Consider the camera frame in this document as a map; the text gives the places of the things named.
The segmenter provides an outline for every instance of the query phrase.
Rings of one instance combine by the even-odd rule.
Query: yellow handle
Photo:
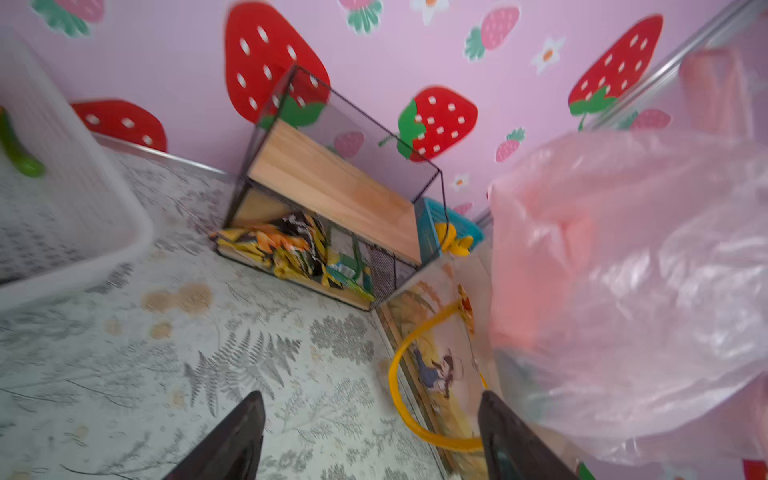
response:
[[[402,359],[402,355],[406,352],[408,346],[433,326],[445,322],[451,315],[460,312],[461,305],[461,300],[456,300],[454,303],[447,305],[444,309],[440,310],[437,315],[419,325],[419,327],[413,330],[411,334],[402,341],[402,345],[400,345],[395,352],[395,358],[392,359],[392,365],[389,366],[389,391],[392,393],[392,401],[395,403],[395,408],[397,408],[403,422],[405,422],[411,432],[414,432],[421,440],[431,443],[441,449],[451,450],[452,452],[480,452],[483,448],[482,440],[479,437],[473,437],[471,439],[451,439],[443,435],[432,433],[419,425],[419,423],[411,417],[411,414],[408,413],[408,409],[402,402],[400,390],[397,386],[397,369],[400,360]]]

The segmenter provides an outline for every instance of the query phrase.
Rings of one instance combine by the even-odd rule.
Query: floral tablecloth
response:
[[[389,398],[377,320],[219,257],[231,179],[111,152],[152,216],[143,259],[0,314],[0,479],[161,478],[251,390],[258,478],[441,478]]]

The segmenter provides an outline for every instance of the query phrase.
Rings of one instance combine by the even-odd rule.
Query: white plastic basket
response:
[[[152,221],[34,55],[0,29],[0,105],[46,168],[21,175],[0,148],[0,311],[107,278],[153,240]]]

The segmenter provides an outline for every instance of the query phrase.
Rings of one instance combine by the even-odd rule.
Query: blue plastic basket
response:
[[[419,229],[419,249],[422,254],[422,265],[426,265],[430,260],[434,260],[442,255],[435,223],[445,222],[445,210],[441,203],[427,197],[419,198],[414,208],[416,210],[416,227]],[[485,235],[483,235],[482,230],[477,225],[451,209],[448,209],[448,219],[451,225],[456,227],[456,238],[463,238],[469,235],[475,239],[472,242],[472,246],[469,247],[470,252],[485,240]]]

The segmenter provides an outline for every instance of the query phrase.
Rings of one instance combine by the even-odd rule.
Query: translucent plastic bag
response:
[[[713,70],[695,66],[687,81],[701,87],[697,75]],[[717,85],[703,88],[712,104],[739,92]],[[727,139],[573,134],[492,184],[490,333],[519,414],[603,460],[674,459],[637,442],[705,420],[766,370],[768,149],[735,141],[750,123],[734,125]],[[735,411],[741,425],[757,422]],[[765,452],[742,444],[739,455]],[[701,455],[733,449],[697,445]]]

